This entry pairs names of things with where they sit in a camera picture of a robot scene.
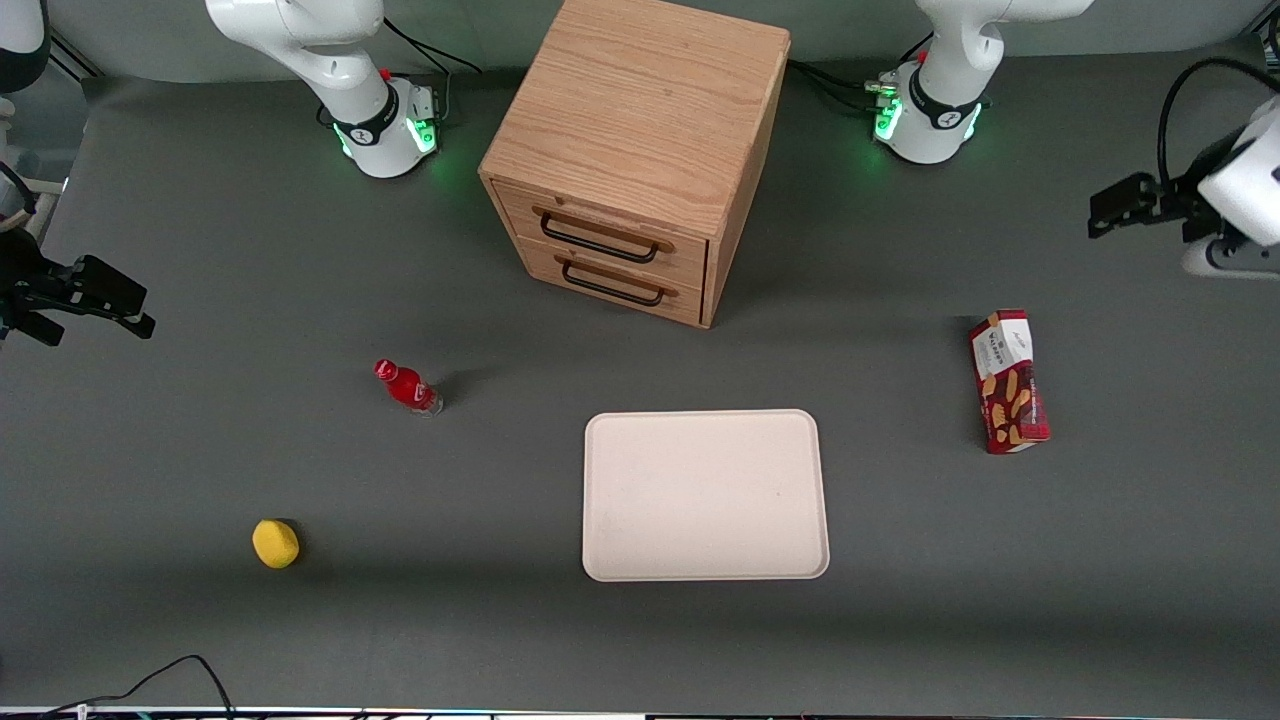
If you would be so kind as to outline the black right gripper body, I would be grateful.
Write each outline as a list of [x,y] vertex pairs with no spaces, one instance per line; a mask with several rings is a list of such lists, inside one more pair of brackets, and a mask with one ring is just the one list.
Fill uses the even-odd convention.
[[1,233],[1,322],[17,323],[29,295],[29,281],[44,274],[46,258],[23,228]]

